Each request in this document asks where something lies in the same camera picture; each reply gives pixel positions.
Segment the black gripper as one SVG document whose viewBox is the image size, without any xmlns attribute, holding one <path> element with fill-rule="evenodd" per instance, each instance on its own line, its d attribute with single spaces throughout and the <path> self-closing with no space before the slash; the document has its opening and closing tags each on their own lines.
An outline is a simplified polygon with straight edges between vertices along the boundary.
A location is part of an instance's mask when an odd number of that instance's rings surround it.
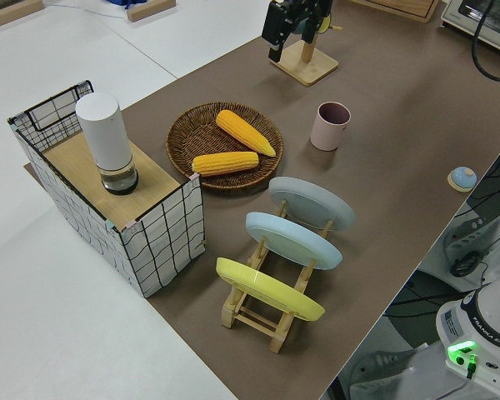
<svg viewBox="0 0 500 400">
<path fill-rule="evenodd" d="M 302 40 L 312 43 L 322 17 L 330 14 L 333 0 L 284 0 L 270 2 L 262 29 L 262 38 L 269 44 L 268 58 L 280 61 L 283 45 L 292 31 L 293 17 L 302 17 Z"/>
</svg>

